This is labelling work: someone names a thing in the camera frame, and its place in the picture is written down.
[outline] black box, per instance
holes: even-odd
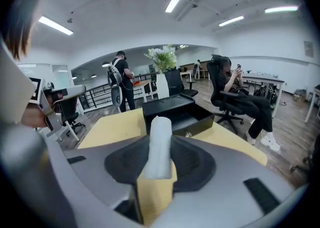
[[[156,117],[171,120],[172,133],[193,136],[212,127],[215,116],[197,105],[193,98],[184,94],[142,104],[146,133],[150,134],[151,122]]]

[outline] flower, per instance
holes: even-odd
[[[171,45],[164,45],[162,49],[148,49],[148,54],[145,54],[145,56],[154,61],[154,65],[159,73],[163,73],[167,69],[172,69],[176,66],[177,57],[175,51],[176,49]]]

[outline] vase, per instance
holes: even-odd
[[[169,88],[165,74],[156,75],[156,90],[158,99],[169,97]]]

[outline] desk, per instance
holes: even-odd
[[[133,87],[134,89],[140,89],[142,91],[142,96],[143,96],[143,102],[147,102],[147,95],[146,95],[146,91],[145,91],[145,86],[149,84],[149,88],[150,88],[150,94],[151,95],[151,99],[154,99],[154,94],[156,92],[152,91],[152,87],[151,87],[151,80],[147,79],[147,80],[143,80],[143,81],[139,81],[138,84],[135,84]]]
[[[191,70],[187,70],[186,72],[180,72],[181,80],[182,80],[182,75],[188,75],[189,76],[189,81],[191,82],[191,75],[192,75],[192,71]]]
[[[276,100],[275,103],[275,107],[274,110],[272,112],[272,118],[274,118],[276,116],[276,112],[280,103],[280,99],[281,99],[281,94],[283,91],[283,86],[284,86],[284,81],[280,80],[278,78],[275,78],[271,75],[262,75],[262,74],[251,74],[251,73],[243,73],[242,74],[242,78],[246,79],[246,80],[253,80],[253,81],[257,81],[257,82],[263,82],[263,83],[267,83],[267,84],[275,84],[275,85],[279,85],[279,94],[278,94],[278,98]]]
[[[203,71],[203,77],[206,78],[206,71],[208,72],[208,80],[210,80],[210,73],[208,70],[200,70],[200,72]]]
[[[306,118],[304,120],[305,123],[308,122],[309,117],[311,115],[311,111],[312,111],[312,108],[314,107],[314,103],[315,103],[315,99],[316,99],[316,94],[319,95],[319,97],[320,97],[320,90],[314,89],[314,91],[313,91],[313,96],[312,96],[311,104],[310,104],[310,107],[309,107],[309,111],[308,111],[308,114],[306,115]]]
[[[100,118],[78,149],[101,146],[146,134],[143,110],[139,108]],[[260,164],[264,166],[267,164],[268,159],[263,152],[215,122],[212,128],[192,138],[243,152]],[[143,171],[141,172],[137,180],[137,189],[145,225],[150,225],[171,202],[172,186],[176,180],[176,167],[173,163],[171,179],[148,180],[144,178]]]

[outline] man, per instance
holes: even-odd
[[[130,79],[133,79],[135,77],[128,67],[128,63],[126,62],[127,58],[124,51],[117,52],[116,57],[112,61],[112,64],[114,64],[117,59],[120,60],[116,63],[115,67],[119,70],[120,74],[122,74],[122,82],[120,83],[120,87],[122,90],[122,102],[119,108],[121,112],[126,111],[127,99],[130,110],[134,110],[136,108],[134,101],[134,86],[131,83]]]
[[[197,76],[198,76],[198,80],[200,80],[200,68],[202,68],[200,60],[197,60],[194,63],[194,68],[195,68],[195,76],[194,79],[197,80]]]

